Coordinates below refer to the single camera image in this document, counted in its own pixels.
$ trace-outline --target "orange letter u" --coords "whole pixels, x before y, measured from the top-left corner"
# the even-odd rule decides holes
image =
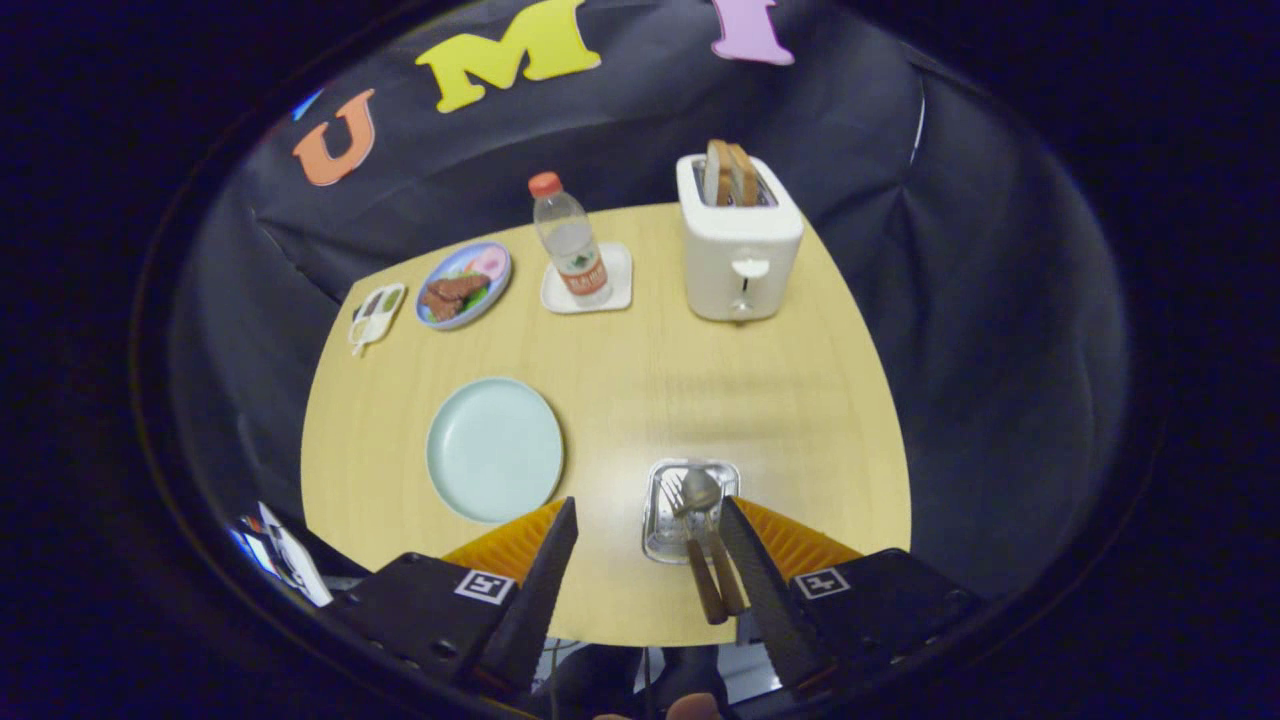
[[[293,149],[293,156],[302,161],[302,172],[311,184],[333,184],[369,158],[369,151],[374,149],[374,117],[369,113],[369,99],[372,95],[372,88],[366,90],[338,108],[335,114],[347,120],[347,129],[351,132],[351,147],[340,158],[329,155],[329,146],[324,141],[328,122],[316,126]]]

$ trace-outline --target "yellow letter m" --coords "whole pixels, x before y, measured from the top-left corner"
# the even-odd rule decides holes
[[[577,29],[577,6],[584,0],[543,0],[516,14],[502,40],[456,35],[417,56],[419,65],[431,65],[440,86],[435,109],[452,113],[484,97],[484,86],[467,73],[499,87],[516,83],[520,61],[529,53],[525,77],[547,79],[580,73],[600,64],[600,55],[582,44]]]

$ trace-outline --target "light wood tabletop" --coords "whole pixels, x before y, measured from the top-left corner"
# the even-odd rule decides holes
[[[424,460],[440,404],[477,378],[516,378],[550,404],[564,434],[554,498],[577,502],[579,541],[549,634],[622,646],[732,642],[705,623],[689,568],[641,551],[649,468],[664,457],[735,464],[741,496],[870,553],[910,550],[911,502],[897,415],[852,295],[805,225],[782,309],[746,324],[685,301],[677,204],[590,214],[599,242],[634,259],[626,310],[557,315],[541,306],[547,252],[529,225],[476,241],[511,251],[506,293],[475,323],[438,332],[413,302],[458,246],[357,281],[316,368],[302,433],[307,527],[376,570],[402,552],[440,556],[492,527],[436,496]],[[387,336],[353,357],[352,311],[374,287],[411,293]]]

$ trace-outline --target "light blue plate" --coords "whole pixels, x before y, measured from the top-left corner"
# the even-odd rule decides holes
[[[440,500],[476,523],[543,506],[564,468],[564,439],[543,396],[511,378],[465,384],[426,433],[426,471]]]
[[[499,266],[490,270],[484,270],[476,268],[472,263],[481,260],[481,255],[486,252],[500,258]],[[448,320],[436,320],[431,315],[431,310],[422,302],[422,293],[426,292],[426,286],[434,283],[435,281],[445,277],[458,277],[468,273],[484,273],[489,275],[489,288],[474,295],[463,305],[465,310],[458,313],[456,316]],[[502,291],[507,290],[507,283],[511,281],[511,252],[507,246],[500,242],[477,242],[475,245],[468,245],[453,255],[449,255],[431,270],[431,274],[422,281],[422,287],[417,290],[417,319],[422,322],[424,325],[429,328],[435,328],[438,331],[452,331],[453,328],[461,328],[462,325],[475,320],[480,315],[484,315],[489,307],[498,301],[502,296]]]

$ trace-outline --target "meat slice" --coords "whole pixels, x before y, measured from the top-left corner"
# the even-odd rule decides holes
[[[431,310],[431,316],[435,318],[436,323],[443,323],[444,320],[451,320],[457,316],[458,311],[462,310],[461,300],[445,300],[439,295],[431,292],[430,288],[422,293],[422,304]]]
[[[426,288],[444,300],[466,300],[475,291],[488,286],[489,275],[474,274],[435,281]]]

